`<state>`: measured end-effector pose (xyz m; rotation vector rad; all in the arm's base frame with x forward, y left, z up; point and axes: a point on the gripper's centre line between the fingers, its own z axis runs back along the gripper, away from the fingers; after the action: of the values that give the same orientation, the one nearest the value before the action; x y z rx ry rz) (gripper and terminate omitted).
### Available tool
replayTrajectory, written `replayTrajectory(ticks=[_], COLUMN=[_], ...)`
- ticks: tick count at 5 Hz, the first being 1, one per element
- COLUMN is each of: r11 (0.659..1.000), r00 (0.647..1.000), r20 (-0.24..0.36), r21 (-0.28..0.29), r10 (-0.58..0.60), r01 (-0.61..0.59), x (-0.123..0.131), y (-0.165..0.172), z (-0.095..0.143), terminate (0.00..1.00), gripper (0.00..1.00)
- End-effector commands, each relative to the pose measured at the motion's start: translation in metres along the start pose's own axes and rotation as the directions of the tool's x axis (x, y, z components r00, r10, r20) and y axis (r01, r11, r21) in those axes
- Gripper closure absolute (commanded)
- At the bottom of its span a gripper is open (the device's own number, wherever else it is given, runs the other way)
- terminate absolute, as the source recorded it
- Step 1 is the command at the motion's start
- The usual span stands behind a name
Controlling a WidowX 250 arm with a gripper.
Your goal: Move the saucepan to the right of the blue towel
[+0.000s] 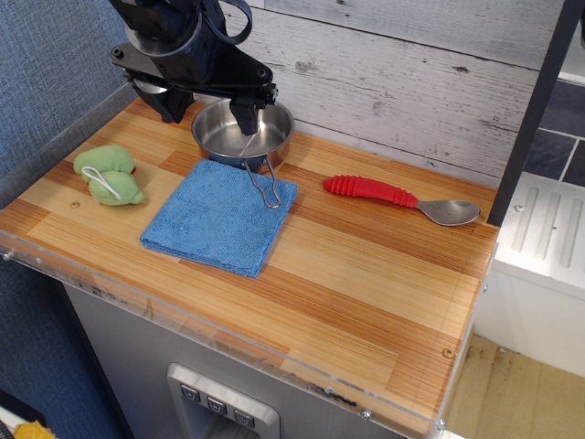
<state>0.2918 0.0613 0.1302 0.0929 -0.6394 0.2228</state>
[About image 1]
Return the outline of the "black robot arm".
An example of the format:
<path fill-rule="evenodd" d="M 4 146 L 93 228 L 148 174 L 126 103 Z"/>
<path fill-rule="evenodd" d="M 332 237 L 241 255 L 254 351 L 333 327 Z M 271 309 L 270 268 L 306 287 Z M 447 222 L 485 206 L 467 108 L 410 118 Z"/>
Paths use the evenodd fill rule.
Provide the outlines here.
<path fill-rule="evenodd" d="M 252 13 L 234 1 L 248 20 L 228 32 L 219 1 L 114 1 L 128 43 L 114 47 L 121 68 L 140 98 L 166 123 L 180 123 L 195 95 L 228 100 L 245 135 L 257 133 L 259 113 L 273 105 L 277 89 L 270 68 L 239 49 L 251 33 Z"/>

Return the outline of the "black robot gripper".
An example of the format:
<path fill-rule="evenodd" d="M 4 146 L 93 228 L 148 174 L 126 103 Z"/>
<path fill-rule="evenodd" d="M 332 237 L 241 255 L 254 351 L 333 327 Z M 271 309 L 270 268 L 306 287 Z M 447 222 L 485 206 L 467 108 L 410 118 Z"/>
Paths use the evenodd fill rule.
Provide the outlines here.
<path fill-rule="evenodd" d="M 129 39 L 112 49 L 111 61 L 133 79 L 139 97 L 165 123 L 183 120 L 195 101 L 193 91 L 232 98 L 229 108 L 241 132 L 253 135 L 259 130 L 260 110 L 278 95 L 266 65 L 211 34 L 192 37 L 179 48 L 142 42 L 134 33 Z"/>

